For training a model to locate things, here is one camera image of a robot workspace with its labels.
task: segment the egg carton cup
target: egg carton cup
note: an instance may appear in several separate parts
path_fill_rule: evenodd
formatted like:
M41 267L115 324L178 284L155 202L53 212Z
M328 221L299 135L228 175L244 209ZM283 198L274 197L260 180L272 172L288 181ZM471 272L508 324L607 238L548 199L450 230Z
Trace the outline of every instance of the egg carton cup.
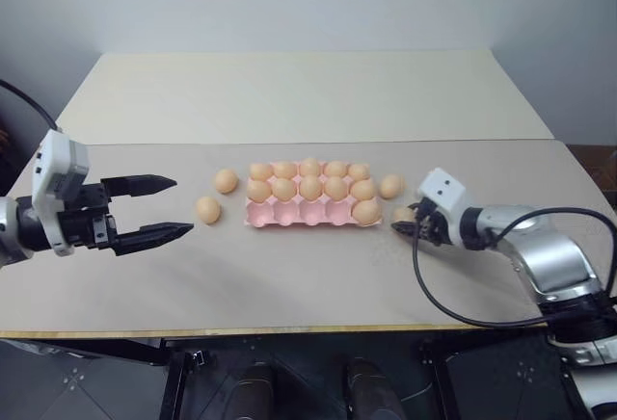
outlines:
M324 168L325 162L319 162ZM319 180L323 184L328 176L320 174ZM266 181L272 186L272 183L277 179L276 176L268 178ZM348 190L355 182L350 176L346 175L342 178L347 184ZM246 198L247 218L244 221L245 225L253 227L264 227L266 225L283 225L292 224L318 225L318 224L333 224L345 225L356 224L360 225L357 220L351 216L351 211L354 205L360 201L351 195L348 195L343 200L334 201L325 193L318 199L309 201L302 197L300 191L300 181L302 176L298 173L291 179L296 184L296 195L290 201L280 201L274 196L269 196L262 203ZM375 224L381 224L382 218L375 223L364 224L361 227L369 227Z

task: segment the cable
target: cable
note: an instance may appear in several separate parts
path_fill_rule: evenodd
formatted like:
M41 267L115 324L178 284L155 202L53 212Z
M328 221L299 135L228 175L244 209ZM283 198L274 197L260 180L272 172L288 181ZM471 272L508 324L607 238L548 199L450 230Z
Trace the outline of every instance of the cable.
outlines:
M24 91L22 91L21 89L13 86L11 83L8 83L8 82L6 82L6 81L4 81L2 79L0 79L0 88L4 88L5 90L7 90L9 92L12 92L17 97L20 97L21 99L26 101L28 103L28 105L30 105L30 107L32 107L37 112L39 112L39 115L47 122L47 124L49 125L49 127L51 129L53 129L54 131L58 130L58 125L56 124L56 121L54 121L54 118L52 118L47 113L47 111L45 109L43 109L41 107L41 105L39 105L39 103L35 99L30 97Z
M421 206L418 207L417 214L420 212ZM602 221L610 230L610 233L613 238L613 257L610 265L610 271L608 274L608 281L606 284L607 293L612 289L613 282L615 280L615 273L617 272L617 226L605 215L602 213L598 213L597 211L587 210L584 208L573 208L573 207L556 207L556 208L545 208L541 210L535 210L526 215L520 216L519 218L512 221L510 224L506 226L489 244L489 246L495 246L503 237L505 237L512 229L514 229L519 223L526 221L530 218L535 218L542 215L556 214L556 213L571 213L578 215L586 215L592 218L596 218L597 220ZM441 304L429 291L424 279L422 278L422 274L419 268L419 262L417 260L417 250L419 244L419 231L420 229L414 229L414 241L412 243L412 259L414 261L414 273L416 274L417 283L420 286L420 289L426 296L429 302L431 302L435 307L437 307L443 314L451 317L452 319L456 319L457 321L463 322L465 324L469 324L471 326L482 327L482 328L515 328L515 327L528 327L534 326L537 324L544 324L548 322L556 322L567 319L572 319L575 317L580 317L581 314L578 312L564 312L559 314L552 314L550 316L543 317L534 317L531 319L525 319L521 321L512 321L512 322L485 322L478 321L475 319L470 319L468 317L462 316L447 307Z
M426 386L424 386L422 389L420 389L416 393L410 394L409 396L405 396L404 398L402 398L401 403L409 401L410 399L413 399L413 398L417 398L420 394L424 394L426 391L428 391L432 387L433 387L433 382L430 381Z
M485 321L477 321L475 319L470 319L456 312L448 309L443 304L441 304L430 292L426 283L424 283L424 279L422 278L422 273L420 272L419 263L417 261L417 246L419 244L419 229L414 229L414 241L412 243L412 259L414 261L414 273L416 274L417 283L420 286L420 289L426 295L426 298L429 302L431 302L435 307L437 307L443 314L450 316L452 319L456 319L457 321L461 321L464 324L468 324L470 326L483 327L483 328L513 328L513 327L527 327L527 326L535 326L537 324L544 324L550 320L555 320L554 317L534 317L531 319L525 319L523 321L512 321L512 322L485 322Z
M559 214L559 213L589 216L591 218L595 218L601 221L602 223L604 223L606 227L608 227L608 230L610 231L610 235L612 236L612 239L613 239L613 256L610 261L608 279L606 280L606 287L604 288L604 290L606 291L606 293L610 294L613 289L613 285L615 283L615 275L617 275L617 226L615 226L615 223L611 221L608 217L606 217L602 213L598 213L597 211L588 210L585 208L574 208L570 206L558 206L555 208L544 208L541 210L534 210L531 213L522 215L516 218L511 223L509 223L506 226L506 228L503 229L491 241L491 243L489 244L489 247L495 247L499 243L499 241L501 241L506 235L508 235L508 233L510 233L512 229L514 229L519 223L522 223L523 221L527 221L531 218L536 218L538 216L552 215L552 214Z

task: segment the floor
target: floor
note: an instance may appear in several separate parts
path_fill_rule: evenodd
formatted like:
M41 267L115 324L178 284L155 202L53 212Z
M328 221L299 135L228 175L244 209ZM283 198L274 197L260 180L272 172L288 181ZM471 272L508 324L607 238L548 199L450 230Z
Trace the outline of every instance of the floor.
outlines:
M207 340L212 359L189 377L181 418L221 418L243 370L267 361L277 370L277 420L344 419L341 368L350 356L361 355L389 377L410 419L437 419L435 386L418 351L421 342L436 337L443 336L390 332ZM200 340L199 347L205 346ZM462 418L571 418L558 363L544 337L536 335L451 357ZM156 419L166 377L165 367L30 354L0 342L0 418Z

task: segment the white table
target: white table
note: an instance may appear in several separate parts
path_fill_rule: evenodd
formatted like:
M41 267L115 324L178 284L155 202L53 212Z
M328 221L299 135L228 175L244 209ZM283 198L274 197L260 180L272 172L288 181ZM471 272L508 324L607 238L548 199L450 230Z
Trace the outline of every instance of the white table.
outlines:
M162 221L196 227L167 246L123 257L48 251L4 268L0 336L459 328L421 295L411 248L387 223L393 205L412 201L411 189L436 166L481 204L585 206L614 217L488 51L107 55L60 122L74 139L94 144L89 181L139 173L177 180L167 193L115 199L121 231ZM411 189L384 202L386 222L366 229L247 227L243 185L216 196L225 210L219 223L196 219L195 199L215 194L218 168L235 168L246 180L252 162L307 156L368 162L377 178L400 172ZM29 186L27 170L13 196ZM577 217L556 223L604 277L603 228ZM428 249L420 261L435 294L463 314L506 320L537 313L495 253Z
M552 139L488 50L105 54L60 124L85 144Z

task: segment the brown egg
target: brown egg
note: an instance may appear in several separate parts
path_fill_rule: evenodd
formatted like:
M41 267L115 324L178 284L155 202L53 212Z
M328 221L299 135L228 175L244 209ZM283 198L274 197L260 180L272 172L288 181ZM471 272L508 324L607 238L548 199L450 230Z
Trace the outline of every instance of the brown egg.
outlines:
M273 163L272 167L274 168L274 175L282 179L291 179L298 174L298 167L296 167L295 163L277 162Z
M301 176L318 176L321 174L321 165L316 158L305 158L300 164Z
M332 176L326 179L324 192L334 201L343 200L347 197L347 183L340 176Z
M354 163L349 166L347 174L349 174L354 181L368 179L370 177L369 166L366 163Z
M345 174L347 174L347 164L345 164L344 162L339 162L337 160L330 162L324 168L324 174L329 177L343 177Z
M214 188L220 194L228 194L232 192L238 185L238 176L233 170L220 170L214 176Z
M392 212L392 222L407 221L408 223L416 222L416 214L414 210L407 206L397 206Z
M202 197L195 204L197 216L206 224L218 221L221 216L221 205L212 197Z
M276 179L272 183L272 194L280 201L290 201L296 195L296 183L289 179Z
M351 216L360 224L368 225L378 222L382 217L382 208L377 200L363 200L356 203Z
M377 187L372 179L355 182L349 191L351 197L358 200L369 200L377 195Z
M270 184L263 181L249 180L247 183L247 197L257 203L263 203L266 198L272 195Z
M399 174L389 174L382 179L379 185L379 194L382 198L395 198L405 190L405 179Z
M255 181L267 181L274 172L272 171L272 166L267 163L252 163L250 174L251 179Z
M300 195L308 201L317 200L322 192L322 184L317 176L308 175L300 181Z

